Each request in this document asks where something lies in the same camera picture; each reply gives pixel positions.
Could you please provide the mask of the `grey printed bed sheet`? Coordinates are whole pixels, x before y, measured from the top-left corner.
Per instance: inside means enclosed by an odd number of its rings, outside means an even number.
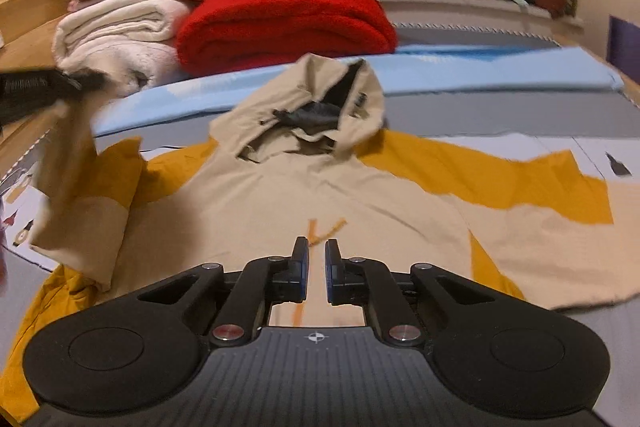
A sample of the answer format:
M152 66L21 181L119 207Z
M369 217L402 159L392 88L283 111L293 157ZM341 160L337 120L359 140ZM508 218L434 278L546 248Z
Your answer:
M255 72L186 80L125 98L107 113L98 143L142 135L149 150L191 144L204 138L208 122L278 73ZM553 145L566 146L590 173L607 153L587 152L589 139L612 143L610 155L636 170L639 161L623 149L639 136L639 112L628 95L614 91L398 91L382 72L385 115L394 130L478 146L511 159L530 159ZM612 353L612 374L597 409L616 425L639 419L639 300L575 311L573 317L601 334Z

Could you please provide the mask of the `white folded fleece blanket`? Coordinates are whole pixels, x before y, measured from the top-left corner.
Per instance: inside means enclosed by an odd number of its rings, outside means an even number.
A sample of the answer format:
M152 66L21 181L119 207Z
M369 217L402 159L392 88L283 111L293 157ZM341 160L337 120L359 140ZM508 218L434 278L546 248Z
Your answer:
M180 0L104 0L67 14L52 41L65 72L93 69L123 98L186 78L176 38L193 5Z

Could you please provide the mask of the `wooden bed headboard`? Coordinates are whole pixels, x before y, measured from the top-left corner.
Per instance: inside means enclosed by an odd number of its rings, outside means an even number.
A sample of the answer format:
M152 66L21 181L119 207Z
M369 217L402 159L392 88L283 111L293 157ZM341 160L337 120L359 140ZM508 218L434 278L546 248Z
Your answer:
M51 67L55 27L70 0L1 0L1 68ZM1 173L7 174L51 128L56 113L47 109L1 131Z

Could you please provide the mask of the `red folded blanket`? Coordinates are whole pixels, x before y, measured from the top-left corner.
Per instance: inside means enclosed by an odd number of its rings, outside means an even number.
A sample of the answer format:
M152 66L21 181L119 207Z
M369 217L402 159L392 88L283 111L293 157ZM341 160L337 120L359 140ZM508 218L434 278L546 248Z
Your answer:
M378 0L204 0L176 37L192 76L292 63L307 53L392 53L396 30Z

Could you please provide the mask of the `beige and yellow hooded jacket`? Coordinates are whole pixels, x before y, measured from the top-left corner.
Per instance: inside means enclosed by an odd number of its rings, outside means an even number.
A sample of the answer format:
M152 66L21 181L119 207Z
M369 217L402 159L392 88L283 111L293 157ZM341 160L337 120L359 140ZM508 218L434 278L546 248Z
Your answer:
M560 150L518 161L388 130L373 67L309 54L207 139L145 159L138 139L97 150L97 98L58 121L35 184L30 245L55 270L18 329L1 408L38 403L27 343L47 325L206 262L240 269L336 237L398 269L432 262L547 309L639 292L639 187L580 169Z

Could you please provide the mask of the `light blue folded sheet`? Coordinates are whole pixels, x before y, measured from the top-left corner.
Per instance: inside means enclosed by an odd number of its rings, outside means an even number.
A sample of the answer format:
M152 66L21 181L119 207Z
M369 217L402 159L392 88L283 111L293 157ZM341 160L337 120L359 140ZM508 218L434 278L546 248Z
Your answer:
M579 46L400 46L393 54L369 55L386 95L488 91L620 91L618 72ZM92 124L93 135L134 130L193 116L224 113L288 64L206 76L145 89L107 105Z

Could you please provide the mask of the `purple box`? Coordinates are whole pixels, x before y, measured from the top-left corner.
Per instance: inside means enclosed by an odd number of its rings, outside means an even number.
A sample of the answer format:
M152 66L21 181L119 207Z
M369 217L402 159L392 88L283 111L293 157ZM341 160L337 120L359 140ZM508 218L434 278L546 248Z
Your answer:
M635 83L640 80L640 28L611 16L606 59Z

